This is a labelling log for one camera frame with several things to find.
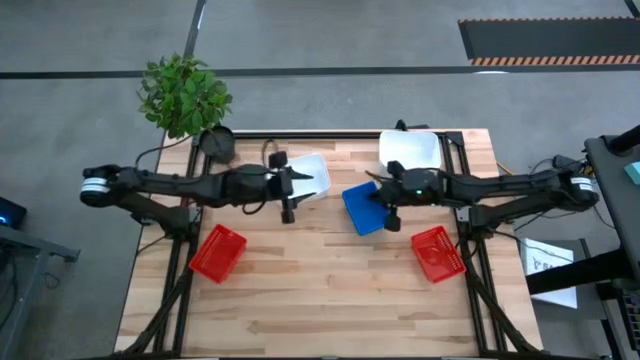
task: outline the concrete floor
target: concrete floor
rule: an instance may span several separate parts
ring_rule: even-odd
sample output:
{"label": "concrete floor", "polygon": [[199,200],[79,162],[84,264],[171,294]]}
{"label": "concrete floor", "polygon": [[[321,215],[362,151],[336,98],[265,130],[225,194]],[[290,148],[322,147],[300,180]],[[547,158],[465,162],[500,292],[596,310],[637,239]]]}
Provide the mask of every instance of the concrete floor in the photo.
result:
{"label": "concrete floor", "polygon": [[[0,71],[132,70],[182,52],[195,0],[0,4]],[[196,56],[215,68],[466,65],[458,18],[628,16],[622,0],[210,0]],[[584,139],[637,125],[636,72],[228,79],[234,129],[388,128],[397,119],[489,128],[498,159],[526,172]],[[137,79],[0,82],[0,196],[29,209],[26,230],[82,248],[54,263],[59,288],[33,309],[20,359],[105,355],[113,348],[140,228],[78,200],[84,167],[132,164],[162,136],[137,112]],[[153,167],[157,155],[143,163]],[[521,235],[618,245],[593,212],[540,220]],[[607,351],[590,323],[538,313],[545,348]]]}

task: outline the red basket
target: red basket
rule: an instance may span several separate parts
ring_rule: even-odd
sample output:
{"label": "red basket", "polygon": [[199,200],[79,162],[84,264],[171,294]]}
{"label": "red basket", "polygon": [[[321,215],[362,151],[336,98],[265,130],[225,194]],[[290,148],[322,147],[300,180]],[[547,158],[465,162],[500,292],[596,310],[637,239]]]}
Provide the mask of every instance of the red basket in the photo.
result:
{"label": "red basket", "polygon": [[434,284],[467,271],[442,226],[413,235],[411,247],[420,261],[422,271]]}
{"label": "red basket", "polygon": [[222,225],[211,230],[189,267],[220,284],[229,277],[247,247],[247,239]]}

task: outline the white tray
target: white tray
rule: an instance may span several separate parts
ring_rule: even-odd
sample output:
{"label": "white tray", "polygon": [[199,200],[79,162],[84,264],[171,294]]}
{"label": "white tray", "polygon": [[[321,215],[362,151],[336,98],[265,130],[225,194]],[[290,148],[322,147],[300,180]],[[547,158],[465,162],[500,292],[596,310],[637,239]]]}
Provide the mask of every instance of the white tray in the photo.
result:
{"label": "white tray", "polygon": [[439,168],[440,141],[428,131],[385,130],[379,141],[380,169],[386,172],[389,161],[399,161],[405,169]]}
{"label": "white tray", "polygon": [[307,202],[327,196],[329,188],[331,187],[331,179],[329,179],[327,164],[321,154],[314,153],[291,158],[287,165],[291,166],[296,172],[313,176],[313,179],[309,180],[293,180],[293,194],[289,196],[290,199],[301,195],[316,193],[305,199],[305,202]]}

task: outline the wooden tabletop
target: wooden tabletop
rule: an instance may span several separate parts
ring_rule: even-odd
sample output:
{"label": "wooden tabletop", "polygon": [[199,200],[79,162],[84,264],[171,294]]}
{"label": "wooden tabletop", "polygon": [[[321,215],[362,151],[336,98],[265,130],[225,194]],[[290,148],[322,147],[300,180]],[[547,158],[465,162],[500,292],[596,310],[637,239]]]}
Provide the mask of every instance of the wooden tabletop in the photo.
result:
{"label": "wooden tabletop", "polygon": [[[480,177],[498,175],[488,131],[460,131],[471,172]],[[341,194],[369,181],[365,170],[379,171],[377,139],[277,143],[289,157],[322,154],[331,177],[329,194],[303,202],[290,225],[281,224],[280,206],[275,203],[252,216],[233,207],[204,210],[200,243],[216,224],[223,224],[246,237],[248,244],[223,284],[194,276],[183,355],[477,355],[464,276],[430,283],[410,248],[412,234],[438,225],[457,241],[451,210],[402,208],[401,232],[380,230],[359,236]],[[262,144],[263,140],[238,141],[234,165],[261,163]],[[189,146],[185,142],[163,151],[158,172],[184,174]],[[176,198],[154,199],[178,204]],[[501,230],[510,231],[507,226]],[[161,235],[157,227],[146,228],[140,246]],[[170,241],[161,241],[137,258],[117,350],[130,345],[157,310],[170,249]],[[516,243],[496,236],[487,241],[487,250],[500,305],[527,340],[541,347]],[[168,343],[173,339],[176,308]],[[493,344],[486,308],[483,312]]]}

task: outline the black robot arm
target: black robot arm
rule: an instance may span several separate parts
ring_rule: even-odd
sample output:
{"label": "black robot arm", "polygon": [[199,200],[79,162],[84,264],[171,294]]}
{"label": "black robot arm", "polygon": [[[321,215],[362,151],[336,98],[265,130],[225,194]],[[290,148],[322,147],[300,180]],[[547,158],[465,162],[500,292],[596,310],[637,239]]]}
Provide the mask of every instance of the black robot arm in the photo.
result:
{"label": "black robot arm", "polygon": [[158,222],[172,237],[189,232],[188,209],[167,207],[138,193],[186,197],[214,208],[281,201],[282,222],[293,223],[293,209],[300,199],[289,199],[293,194],[292,180],[312,177],[284,166],[286,153],[274,155],[269,157],[270,165],[275,162],[274,168],[247,164],[198,178],[156,174],[117,165],[88,168],[83,172],[80,199],[92,207],[118,206],[131,212],[131,216],[140,222],[143,219]]}
{"label": "black robot arm", "polygon": [[[531,175],[478,178],[440,169],[405,170],[398,162],[388,164],[392,178],[375,176],[381,184],[372,200],[390,209],[385,228],[400,230],[397,208],[440,205],[468,207],[470,232],[490,237],[501,223],[552,209],[585,211],[598,202],[591,180],[569,169],[552,169]],[[482,199],[518,197],[497,206],[480,205]]]}

